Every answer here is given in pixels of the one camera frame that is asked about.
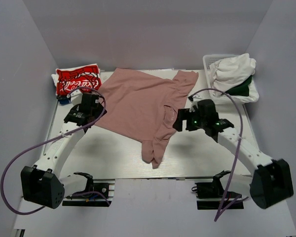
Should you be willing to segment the pink t shirt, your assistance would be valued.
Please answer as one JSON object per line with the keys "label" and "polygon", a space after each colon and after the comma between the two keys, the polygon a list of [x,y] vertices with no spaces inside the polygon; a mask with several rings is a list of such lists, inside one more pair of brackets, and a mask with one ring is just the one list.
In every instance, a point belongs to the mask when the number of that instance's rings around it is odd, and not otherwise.
{"label": "pink t shirt", "polygon": [[198,77],[194,71],[178,71],[172,79],[163,79],[116,69],[99,88],[107,113],[95,125],[140,142],[143,161],[156,169],[176,132],[178,110],[185,107]]}

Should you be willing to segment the green and white t shirt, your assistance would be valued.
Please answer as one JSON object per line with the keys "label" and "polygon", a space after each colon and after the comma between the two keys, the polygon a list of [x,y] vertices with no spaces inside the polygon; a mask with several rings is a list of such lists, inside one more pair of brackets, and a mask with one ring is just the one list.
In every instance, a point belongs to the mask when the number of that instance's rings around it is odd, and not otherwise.
{"label": "green and white t shirt", "polygon": [[[218,105],[231,104],[231,100],[223,94],[219,94],[217,91],[210,90],[210,96],[212,100]],[[248,77],[243,83],[237,85],[228,91],[226,94],[232,97],[232,99],[238,105],[246,103],[254,103],[259,100],[259,93],[256,89],[253,75]]]}

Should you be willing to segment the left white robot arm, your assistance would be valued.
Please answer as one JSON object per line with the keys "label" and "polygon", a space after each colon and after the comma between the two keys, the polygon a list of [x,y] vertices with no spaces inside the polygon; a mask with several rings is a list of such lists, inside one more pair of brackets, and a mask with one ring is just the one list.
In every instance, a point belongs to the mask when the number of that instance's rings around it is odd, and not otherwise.
{"label": "left white robot arm", "polygon": [[106,113],[104,97],[84,93],[74,100],[74,106],[64,118],[60,138],[31,167],[21,171],[23,198],[26,201],[57,208],[66,197],[89,197],[94,193],[93,177],[75,172],[60,178],[65,161],[87,130]]}

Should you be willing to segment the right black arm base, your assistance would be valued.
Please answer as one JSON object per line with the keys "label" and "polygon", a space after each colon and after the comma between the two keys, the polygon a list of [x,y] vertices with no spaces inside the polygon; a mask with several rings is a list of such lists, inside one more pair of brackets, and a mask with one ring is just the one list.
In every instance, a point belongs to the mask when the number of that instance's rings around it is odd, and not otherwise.
{"label": "right black arm base", "polygon": [[[198,182],[191,188],[191,191],[196,194],[197,210],[218,210],[223,190],[219,190],[211,182]],[[234,192],[227,192],[225,202],[222,209],[233,201],[239,194]],[[244,209],[244,204],[240,197],[235,204],[228,209]]]}

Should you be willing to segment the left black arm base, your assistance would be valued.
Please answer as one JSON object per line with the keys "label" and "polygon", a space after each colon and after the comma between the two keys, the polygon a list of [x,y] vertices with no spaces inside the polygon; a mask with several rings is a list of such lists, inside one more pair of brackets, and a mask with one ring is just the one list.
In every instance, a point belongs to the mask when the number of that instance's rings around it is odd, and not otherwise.
{"label": "left black arm base", "polygon": [[63,199],[62,206],[70,207],[109,207],[115,190],[115,180],[94,180],[87,194],[69,196]]}

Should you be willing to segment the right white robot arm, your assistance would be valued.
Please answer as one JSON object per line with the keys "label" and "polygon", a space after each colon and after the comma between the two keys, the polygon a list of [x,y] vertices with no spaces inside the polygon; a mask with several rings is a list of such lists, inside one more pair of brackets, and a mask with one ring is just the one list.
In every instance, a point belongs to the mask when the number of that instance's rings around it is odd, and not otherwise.
{"label": "right white robot arm", "polygon": [[212,100],[201,100],[189,109],[180,109],[173,128],[183,130],[186,121],[187,131],[203,129],[215,142],[237,156],[250,175],[232,174],[222,171],[213,176],[210,183],[199,183],[197,195],[206,198],[251,198],[254,203],[267,209],[294,195],[289,164],[284,159],[275,160],[242,138],[234,125],[222,119]]}

